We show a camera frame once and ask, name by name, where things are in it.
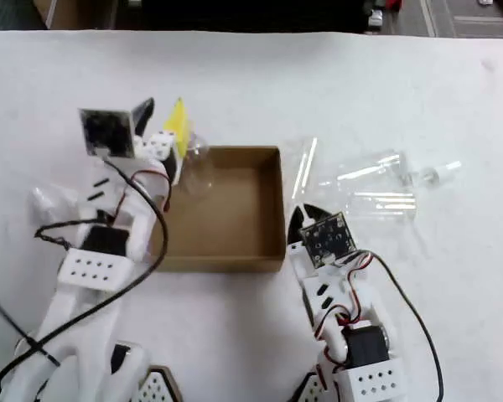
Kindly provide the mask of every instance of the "cable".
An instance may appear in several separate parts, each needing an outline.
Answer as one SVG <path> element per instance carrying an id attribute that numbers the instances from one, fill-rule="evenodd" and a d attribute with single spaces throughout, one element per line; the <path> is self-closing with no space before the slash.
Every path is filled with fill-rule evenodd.
<path id="1" fill-rule="evenodd" d="M 63 237 L 48 236 L 46 234 L 43 234 L 43 232 L 45 232 L 45 230 L 64 228 L 65 226 L 74 226 L 78 224 L 107 224 L 107 223 L 108 222 L 106 219 L 94 218 L 94 219 L 68 220 L 66 222 L 58 222 L 56 224 L 45 224 L 36 230 L 34 237 L 36 239 L 41 239 L 43 241 L 54 243 L 55 245 L 61 245 L 63 248 L 68 250 L 73 246 L 69 241 L 67 241 Z"/>
<path id="2" fill-rule="evenodd" d="M 355 268 L 355 269 L 353 269 L 353 270 L 349 271 L 349 273 L 348 273 L 348 274 L 347 274 L 347 276 L 346 276 L 346 278 L 347 278 L 347 280 L 348 280 L 348 282 L 349 282 L 349 285 L 350 285 L 350 289 L 351 289 L 351 291 L 352 291 L 352 296 L 354 297 L 354 302 L 355 302 L 355 304 L 356 304 L 357 311 L 358 311 L 358 312 L 356 313 L 356 316 L 355 316 L 354 318 L 350 319 L 350 322 L 349 322 L 350 324 L 355 324 L 355 323 L 357 323 L 357 322 L 360 320 L 360 318 L 361 318 L 361 303 L 360 303 L 360 298 L 358 297 L 358 294 L 357 294 L 357 292 L 355 291 L 354 285 L 353 285 L 353 283 L 352 283 L 352 278 L 351 278 L 350 276 L 352 275 L 352 273 L 353 273 L 353 272 L 364 270 L 367 266 L 369 266 L 369 264 L 370 264 L 370 263 L 372 262 L 372 260 L 373 260 L 373 255 L 372 255 L 372 254 L 367 254 L 367 255 L 369 255 L 369 256 L 370 256 L 369 260 L 367 260 L 367 261 L 364 263 L 363 261 L 364 261 L 364 260 L 365 260 L 365 258 L 366 258 L 366 257 L 364 256 L 364 257 L 361 259 L 361 261 L 360 261 L 360 265 L 359 265 L 357 268 Z"/>
<path id="3" fill-rule="evenodd" d="M 335 310 L 336 308 L 341 308 L 345 310 L 346 315 L 340 314 L 345 320 L 350 319 L 350 312 L 349 309 L 343 306 L 342 304 L 334 304 L 332 307 L 328 309 L 328 311 L 323 315 L 322 320 L 320 320 L 320 324 L 317 326 L 317 329 L 314 331 L 314 336 L 316 339 L 320 338 L 320 334 L 322 333 L 324 322 L 326 321 L 326 318 L 328 318 L 329 314 Z"/>
<path id="4" fill-rule="evenodd" d="M 380 262 L 384 270 L 386 270 L 387 275 L 389 278 L 392 280 L 393 285 L 397 288 L 399 291 L 402 299 L 404 299 L 404 302 L 410 307 L 410 310 L 412 310 L 413 315 L 419 322 L 419 325 L 421 326 L 421 329 L 423 330 L 423 333 L 425 334 L 425 338 L 427 339 L 428 346 L 430 347 L 430 351 L 433 354 L 433 360 L 434 360 L 434 365 L 436 366 L 436 375 L 438 376 L 438 398 L 436 399 L 436 402 L 441 402 L 443 400 L 443 374 L 442 374 L 442 368 L 439 363 L 438 359 L 438 352 L 436 351 L 436 348 L 434 347 L 434 342 L 432 337 L 430 336 L 430 333 L 427 330 L 427 326 L 425 325 L 423 319 L 417 312 L 416 307 L 412 304 L 410 299 L 408 299 L 408 296 L 402 289 L 401 285 L 397 282 L 397 279 L 392 273 L 392 270 L 387 266 L 386 262 L 376 253 L 369 251 L 369 250 L 363 250 L 363 252 L 371 253 L 374 258 Z"/>
<path id="5" fill-rule="evenodd" d="M 130 179 L 134 180 L 134 178 L 136 177 L 137 174 L 153 174 L 153 175 L 161 176 L 168 181 L 168 187 L 169 187 L 168 200 L 166 201 L 166 204 L 164 205 L 164 212 L 167 212 L 168 208 L 169 208 L 169 200 L 171 199 L 171 182 L 169 180 L 168 175 L 166 175 L 162 172 L 158 172 L 156 170 L 143 169 L 143 170 L 137 170 L 136 172 L 134 172 L 134 174 L 130 177 Z M 123 195 L 121 196 L 121 198 L 119 199 L 119 202 L 117 203 L 116 212 L 114 212 L 114 222 L 117 219 L 117 216 L 119 215 L 119 211 L 121 210 L 121 206 L 122 206 L 123 201 L 125 200 L 126 196 L 127 196 L 127 188 L 125 188 L 123 190 Z"/>
<path id="6" fill-rule="evenodd" d="M 26 339 L 26 342 L 30 347 L 34 348 L 35 351 L 40 352 L 43 356 L 45 356 L 54 366 L 59 367 L 60 362 L 55 359 L 54 356 L 52 356 L 50 353 L 48 353 L 46 350 L 44 350 L 42 347 L 40 347 L 37 344 L 37 341 L 30 337 L 16 322 L 13 320 L 13 318 L 6 312 L 6 309 L 2 307 L 0 304 L 0 315 L 3 317 L 6 322 L 8 322 L 9 325 L 13 327 L 17 333 Z"/>
<path id="7" fill-rule="evenodd" d="M 157 219 L 160 222 L 160 225 L 162 226 L 162 232 L 163 232 L 163 242 L 162 242 L 162 249 L 160 251 L 159 256 L 157 259 L 140 275 L 138 276 L 134 281 L 132 281 L 130 284 L 125 286 L 123 289 L 118 291 L 117 293 L 113 294 L 112 296 L 108 297 L 106 300 L 102 301 L 101 303 L 97 304 L 96 306 L 92 307 L 86 312 L 83 312 L 79 316 L 71 319 L 70 321 L 66 322 L 65 324 L 57 327 L 54 331 L 50 332 L 48 335 L 44 336 L 41 338 L 35 346 L 42 347 L 44 346 L 47 342 L 51 341 L 52 339 L 56 338 L 58 335 L 60 335 L 62 332 L 66 331 L 79 321 L 83 320 L 84 318 L 87 318 L 102 308 L 108 306 L 110 303 L 114 302 L 118 298 L 122 297 L 129 291 L 131 291 L 133 288 L 138 286 L 140 283 L 145 281 L 160 265 L 160 263 L 163 261 L 164 257 L 166 256 L 166 253 L 168 252 L 168 226 L 166 224 L 166 221 L 164 219 L 164 216 L 158 209 L 157 205 L 152 201 L 148 195 L 146 195 L 143 190 L 135 183 L 133 182 L 119 167 L 114 165 L 112 162 L 108 161 L 105 159 L 104 163 L 106 163 L 108 166 L 114 168 L 119 176 L 127 182 L 129 186 L 134 188 L 138 193 L 142 196 L 142 198 L 149 204 L 155 215 L 157 215 Z M 19 364 L 21 364 L 23 361 L 25 361 L 27 358 L 31 357 L 35 353 L 36 349 L 31 348 L 29 349 L 26 353 L 21 354 L 17 358 L 15 358 L 11 363 L 9 363 L 5 368 L 2 369 L 0 372 L 0 394 L 2 393 L 2 381 L 8 375 L 8 373 L 15 369 Z"/>

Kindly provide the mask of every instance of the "white robotic arm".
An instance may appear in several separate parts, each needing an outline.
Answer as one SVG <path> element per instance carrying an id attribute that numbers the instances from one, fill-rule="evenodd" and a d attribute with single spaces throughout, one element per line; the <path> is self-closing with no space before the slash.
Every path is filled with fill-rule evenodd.
<path id="1" fill-rule="evenodd" d="M 36 339 L 44 338 L 87 307 L 125 288 L 132 281 L 136 264 L 146 255 L 157 216 L 143 196 L 117 174 L 116 167 L 131 178 L 144 196 L 158 200 L 165 208 L 171 186 L 179 180 L 182 159 L 176 152 L 172 132 L 157 132 L 149 138 L 131 135 L 131 140 L 134 157 L 119 155 L 110 156 L 108 162 L 95 161 L 95 174 L 85 194 L 80 196 L 80 220 L 105 215 L 111 224 L 79 226 L 60 266 L 56 293 Z M 103 148 L 110 148 L 111 152 L 112 145 L 115 144 L 108 143 Z M 118 340 L 116 334 L 126 300 L 125 296 L 116 299 L 44 345 L 44 350 L 58 362 L 76 356 L 78 400 L 82 402 L 128 402 L 141 391 L 138 385 L 146 378 L 148 355 L 140 346 Z M 125 348 L 126 357 L 120 367 L 113 368 L 111 361 L 117 346 Z M 56 389 L 60 391 L 59 384 L 51 386 L 55 370 L 55 362 L 51 363 L 43 354 L 33 354 L 15 370 L 10 384 L 1 393 L 2 399 L 33 402 L 46 386 L 47 400 L 60 400 L 58 395 L 55 398 L 49 395 Z M 178 400 L 177 393 L 169 389 L 169 381 L 159 378 L 161 375 L 165 377 L 163 370 L 153 372 L 145 382 L 158 381 L 150 395 L 163 396 L 166 401 Z"/>
<path id="2" fill-rule="evenodd" d="M 314 336 L 317 364 L 293 401 L 401 401 L 406 378 L 392 320 L 366 269 L 373 254 L 355 249 L 342 214 L 314 222 L 303 205 L 300 241 L 288 246 Z"/>

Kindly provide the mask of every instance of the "white tabletop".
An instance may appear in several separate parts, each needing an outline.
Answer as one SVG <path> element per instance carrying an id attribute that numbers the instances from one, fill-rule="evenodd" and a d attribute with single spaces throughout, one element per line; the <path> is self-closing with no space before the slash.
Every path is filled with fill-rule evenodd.
<path id="1" fill-rule="evenodd" d="M 425 319 L 445 400 L 503 401 L 503 41 L 337 33 L 0 33 L 0 296 L 28 329 L 62 252 L 32 240 L 25 195 L 79 186 L 78 107 L 129 109 L 178 96 L 214 144 L 316 135 L 323 160 L 385 148 L 463 174 L 422 194 L 410 241 L 369 241 Z M 378 265 L 402 330 L 410 400 L 435 400 L 424 337 Z M 291 267 L 272 275 L 155 274 L 133 292 L 122 337 L 168 365 L 187 401 L 282 401 L 316 359 Z M 15 336 L 0 320 L 0 367 Z"/>

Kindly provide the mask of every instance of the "brown cardboard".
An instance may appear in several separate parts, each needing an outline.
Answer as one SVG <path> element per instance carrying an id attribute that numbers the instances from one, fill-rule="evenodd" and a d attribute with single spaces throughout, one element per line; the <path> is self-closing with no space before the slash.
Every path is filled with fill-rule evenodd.
<path id="1" fill-rule="evenodd" d="M 174 188 L 169 211 L 169 251 L 161 271 L 272 272 L 285 256 L 285 223 L 279 150 L 212 147 L 214 184 L 203 197 Z M 160 250 L 157 225 L 151 254 Z"/>

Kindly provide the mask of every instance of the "yellow label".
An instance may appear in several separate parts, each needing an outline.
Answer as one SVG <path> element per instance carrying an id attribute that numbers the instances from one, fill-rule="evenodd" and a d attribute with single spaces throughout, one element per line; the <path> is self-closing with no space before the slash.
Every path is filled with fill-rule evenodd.
<path id="1" fill-rule="evenodd" d="M 184 157 L 190 141 L 190 124 L 188 120 L 188 113 L 184 108 L 184 103 L 181 98 L 177 99 L 174 111 L 168 120 L 164 123 L 163 129 L 171 131 L 177 138 L 177 150 L 179 155 Z"/>

